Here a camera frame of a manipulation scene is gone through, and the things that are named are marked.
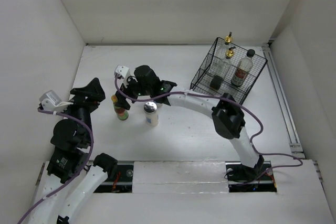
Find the green-label brown sauce bottle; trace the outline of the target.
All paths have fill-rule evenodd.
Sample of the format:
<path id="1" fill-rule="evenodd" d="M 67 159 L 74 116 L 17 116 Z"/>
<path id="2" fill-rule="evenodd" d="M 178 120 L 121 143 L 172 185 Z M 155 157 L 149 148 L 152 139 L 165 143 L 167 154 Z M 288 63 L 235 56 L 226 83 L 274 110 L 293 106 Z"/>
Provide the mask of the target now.
<path id="1" fill-rule="evenodd" d="M 119 107 L 117 106 L 117 103 L 118 103 L 118 98 L 116 95 L 112 95 L 111 96 L 111 100 L 113 102 L 113 108 L 114 108 L 114 111 L 117 115 L 117 118 L 121 121 L 125 121 L 128 119 L 129 117 L 129 114 L 127 112 L 126 109 L 122 108 L 122 107 Z"/>

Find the gold-capped oil dispenser bottle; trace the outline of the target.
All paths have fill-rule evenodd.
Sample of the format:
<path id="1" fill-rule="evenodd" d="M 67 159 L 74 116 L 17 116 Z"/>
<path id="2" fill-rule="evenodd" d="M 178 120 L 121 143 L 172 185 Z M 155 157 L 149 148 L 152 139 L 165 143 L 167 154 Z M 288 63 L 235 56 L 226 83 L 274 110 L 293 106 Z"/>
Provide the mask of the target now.
<path id="1" fill-rule="evenodd" d="M 235 46 L 231 46 L 226 49 L 224 55 L 218 60 L 214 76 L 210 83 L 210 87 L 213 90 L 218 90 L 221 87 L 221 84 L 231 67 L 231 58 L 234 55 L 235 48 Z"/>

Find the clear square glass bottle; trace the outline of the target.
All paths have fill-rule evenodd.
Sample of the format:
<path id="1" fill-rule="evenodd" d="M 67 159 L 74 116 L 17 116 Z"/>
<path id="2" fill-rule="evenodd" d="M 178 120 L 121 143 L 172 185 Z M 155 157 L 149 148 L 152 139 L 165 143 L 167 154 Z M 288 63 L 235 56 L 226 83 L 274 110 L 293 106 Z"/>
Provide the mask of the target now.
<path id="1" fill-rule="evenodd" d="M 215 68 L 215 75 L 225 78 L 229 67 L 230 67 L 230 57 L 226 56 L 226 51 L 229 49 L 230 43 L 232 41 L 232 32 L 224 38 L 224 42 L 220 45 L 217 51 L 217 65 Z"/>

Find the black-capped dark sauce bottle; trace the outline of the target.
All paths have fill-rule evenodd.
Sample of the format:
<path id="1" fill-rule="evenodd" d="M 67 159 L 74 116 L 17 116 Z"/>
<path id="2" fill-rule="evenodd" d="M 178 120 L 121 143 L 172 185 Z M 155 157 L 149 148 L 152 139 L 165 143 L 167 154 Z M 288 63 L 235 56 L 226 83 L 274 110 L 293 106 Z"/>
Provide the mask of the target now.
<path id="1" fill-rule="evenodd" d="M 241 87 L 243 85 L 247 75 L 253 67 L 252 58 L 254 55 L 255 51 L 253 49 L 249 49 L 246 53 L 246 56 L 240 60 L 231 79 L 232 85 L 236 87 Z"/>

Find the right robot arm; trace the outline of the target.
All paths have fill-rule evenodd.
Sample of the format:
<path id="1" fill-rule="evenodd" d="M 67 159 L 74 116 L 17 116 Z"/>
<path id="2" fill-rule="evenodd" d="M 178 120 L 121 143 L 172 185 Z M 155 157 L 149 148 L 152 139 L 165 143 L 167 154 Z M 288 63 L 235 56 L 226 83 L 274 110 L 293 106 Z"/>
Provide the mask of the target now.
<path id="1" fill-rule="evenodd" d="M 160 80 L 147 65 L 137 67 L 134 74 L 128 67 L 118 65 L 114 76 L 123 81 L 115 93 L 119 107 L 129 110 L 130 103 L 153 101 L 201 113 L 212 119 L 216 133 L 234 147 L 242 165 L 243 180 L 250 181 L 261 174 L 264 158 L 254 150 L 242 106 L 231 95 L 213 97 L 184 89 L 175 82 Z"/>

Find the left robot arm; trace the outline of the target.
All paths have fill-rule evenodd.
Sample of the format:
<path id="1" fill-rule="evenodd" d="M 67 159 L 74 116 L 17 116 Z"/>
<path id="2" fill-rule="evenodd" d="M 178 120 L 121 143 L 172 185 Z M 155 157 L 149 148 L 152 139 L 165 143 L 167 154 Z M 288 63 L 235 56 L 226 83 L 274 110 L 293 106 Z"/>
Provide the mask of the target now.
<path id="1" fill-rule="evenodd" d="M 71 89 L 70 94 L 69 101 L 62 101 L 50 90 L 39 99 L 38 112 L 57 115 L 62 120 L 55 125 L 50 140 L 54 151 L 46 168 L 41 199 L 26 213 L 29 223 L 74 223 L 99 185 L 117 175 L 118 161 L 101 153 L 81 182 L 73 186 L 93 151 L 91 113 L 106 95 L 98 78 L 82 88 Z"/>

